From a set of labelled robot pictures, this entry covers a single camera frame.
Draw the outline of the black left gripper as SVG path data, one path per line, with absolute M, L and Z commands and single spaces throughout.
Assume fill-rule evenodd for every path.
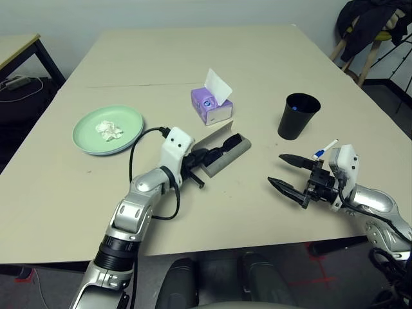
M 195 167 L 200 166 L 203 163 L 204 157 L 207 156 L 208 153 L 209 153 L 209 150 L 206 148 L 195 149 L 192 151 L 192 155 L 187 155 L 183 158 L 182 166 L 180 170 L 180 174 L 181 174 L 183 182 L 188 179 L 191 179 L 197 183 L 200 189 L 204 187 L 205 185 L 204 181 L 201 180 L 199 177 L 197 177 L 192 172 L 192 170 Z

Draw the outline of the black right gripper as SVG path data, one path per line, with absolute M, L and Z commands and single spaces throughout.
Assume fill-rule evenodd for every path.
M 277 189 L 281 194 L 298 203 L 302 208 L 306 209 L 309 202 L 325 201 L 330 205 L 338 196 L 335 188 L 335 178 L 329 171 L 323 169 L 323 160 L 315 161 L 294 154 L 280 154 L 279 158 L 294 167 L 304 168 L 311 171 L 306 187 L 302 192 L 294 189 L 292 185 L 280 179 L 268 177 L 270 184 Z

